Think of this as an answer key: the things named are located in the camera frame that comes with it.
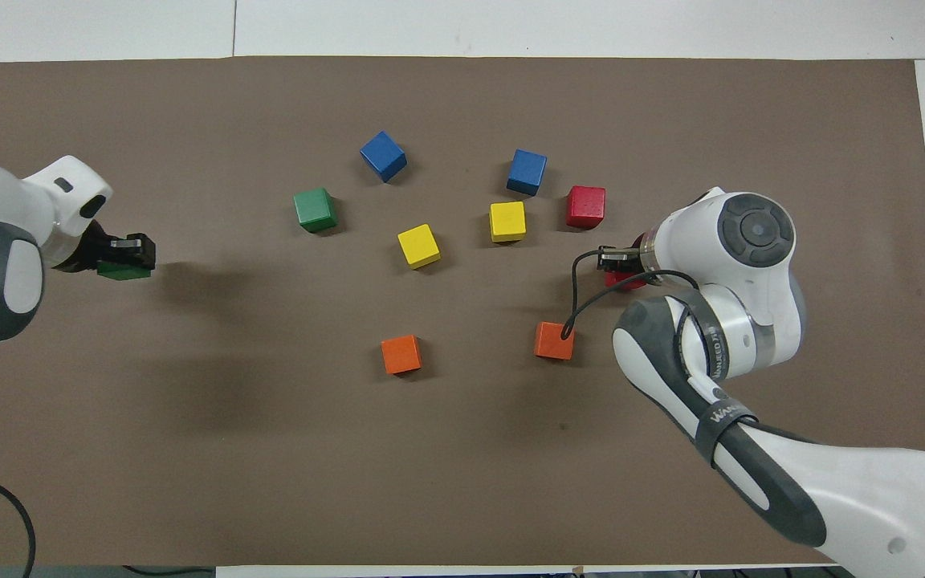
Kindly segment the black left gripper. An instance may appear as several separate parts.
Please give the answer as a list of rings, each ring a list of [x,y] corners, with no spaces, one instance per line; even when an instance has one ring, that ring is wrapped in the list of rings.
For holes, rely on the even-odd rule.
[[[157,245],[148,235],[128,235],[114,238],[107,234],[98,220],[92,219],[70,256],[55,264],[52,270],[81,273],[96,270],[98,262],[112,249],[112,262],[121,266],[154,270],[157,267]]]

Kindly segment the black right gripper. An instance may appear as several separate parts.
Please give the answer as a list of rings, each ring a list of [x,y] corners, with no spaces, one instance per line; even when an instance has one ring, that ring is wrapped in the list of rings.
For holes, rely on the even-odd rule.
[[[613,255],[613,246],[599,246],[597,256],[598,270],[642,271],[639,246],[628,246],[623,252]]]

